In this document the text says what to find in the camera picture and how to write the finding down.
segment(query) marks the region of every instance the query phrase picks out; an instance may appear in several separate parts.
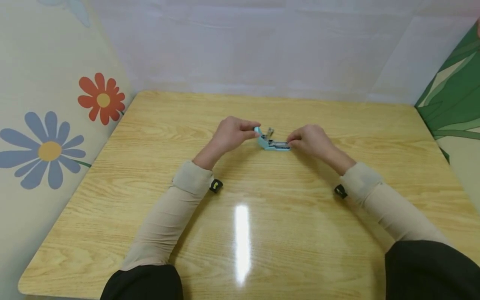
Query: flower decal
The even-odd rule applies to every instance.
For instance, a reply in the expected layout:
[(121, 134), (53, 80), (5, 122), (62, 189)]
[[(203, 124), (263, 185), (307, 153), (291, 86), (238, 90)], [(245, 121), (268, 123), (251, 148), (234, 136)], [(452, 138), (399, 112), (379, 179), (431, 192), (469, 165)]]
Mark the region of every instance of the flower decal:
[(88, 78), (82, 77), (78, 82), (80, 87), (89, 96), (81, 95), (78, 97), (78, 103), (84, 108), (91, 108), (88, 114), (90, 120), (95, 121), (100, 112), (100, 120), (103, 125), (108, 125), (110, 118), (114, 121), (120, 119), (120, 113), (123, 114), (125, 105), (122, 101), (125, 99), (124, 93), (119, 93), (115, 79), (110, 78), (105, 86), (105, 78), (102, 73), (95, 74), (95, 84)]
[(72, 173), (80, 171), (79, 163), (69, 157), (85, 157), (85, 151), (73, 149), (83, 143), (84, 137), (77, 135), (67, 142), (70, 124), (63, 122), (57, 130), (57, 115), (49, 111), (45, 115), (45, 127), (40, 117), (34, 112), (25, 114), (25, 123), (37, 137), (39, 142), (27, 137), (15, 129), (6, 128), (0, 131), (0, 138), (9, 144), (26, 148), (0, 152), (0, 168), (13, 168), (25, 164), (15, 171), (15, 177), (26, 175), (20, 182), (25, 189), (33, 189), (40, 185), (48, 168), (48, 185), (58, 189), (63, 183), (63, 173), (60, 163)]

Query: light blue stapler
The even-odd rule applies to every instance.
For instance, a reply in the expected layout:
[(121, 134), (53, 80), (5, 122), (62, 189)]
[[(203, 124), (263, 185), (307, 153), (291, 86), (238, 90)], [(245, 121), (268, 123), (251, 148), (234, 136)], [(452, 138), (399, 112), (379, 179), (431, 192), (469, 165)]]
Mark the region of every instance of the light blue stapler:
[(264, 150), (268, 151), (289, 151), (290, 147), (287, 144), (287, 142), (279, 142), (279, 141), (274, 141), (271, 140), (270, 137), (272, 136), (274, 130), (273, 128), (268, 128), (267, 134), (263, 134), (262, 131), (260, 130), (260, 127), (255, 127), (253, 130), (255, 132), (258, 132), (260, 136), (258, 137), (257, 141), (260, 146)]

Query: table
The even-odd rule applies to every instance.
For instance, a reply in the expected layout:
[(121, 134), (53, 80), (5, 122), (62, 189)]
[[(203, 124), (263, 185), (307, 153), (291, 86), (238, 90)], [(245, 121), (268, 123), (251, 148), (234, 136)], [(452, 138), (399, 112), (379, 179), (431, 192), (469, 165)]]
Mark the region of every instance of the table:
[[(226, 116), (284, 140), (319, 123), (480, 263), (480, 218), (413, 107), (140, 92), (24, 272), (25, 294), (99, 299), (177, 168)], [(384, 299), (392, 240), (351, 202), (338, 176), (255, 140), (214, 169), (224, 187), (198, 207), (171, 260), (187, 299)]]

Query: wall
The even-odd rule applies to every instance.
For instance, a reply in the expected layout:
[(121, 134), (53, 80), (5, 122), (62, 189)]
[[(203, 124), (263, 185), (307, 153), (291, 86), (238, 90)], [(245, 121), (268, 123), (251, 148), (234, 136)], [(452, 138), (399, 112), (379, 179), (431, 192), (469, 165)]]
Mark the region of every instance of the wall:
[(478, 0), (102, 0), (135, 90), (414, 104)]
[(415, 106), (480, 212), (480, 19)]
[(19, 300), (132, 90), (89, 2), (3, 0), (0, 15), (0, 298)]

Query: hand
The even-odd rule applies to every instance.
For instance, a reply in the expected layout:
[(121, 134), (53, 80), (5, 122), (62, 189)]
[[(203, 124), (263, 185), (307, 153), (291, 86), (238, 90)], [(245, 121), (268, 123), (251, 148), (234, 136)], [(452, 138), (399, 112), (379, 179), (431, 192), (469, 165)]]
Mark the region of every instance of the hand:
[(321, 159), (340, 176), (357, 162), (345, 152), (338, 149), (330, 140), (322, 127), (318, 125), (305, 125), (292, 132), (287, 137), (287, 143), (292, 148)]
[(323, 128), (318, 125), (298, 128), (287, 137), (287, 143), (290, 147), (300, 149), (321, 160), (325, 160), (329, 153), (337, 149)]
[(259, 122), (232, 116), (225, 118), (218, 125), (210, 142), (193, 159), (193, 163), (207, 170), (213, 169), (223, 154), (234, 150), (246, 140), (258, 137), (259, 134), (253, 128), (260, 125)]

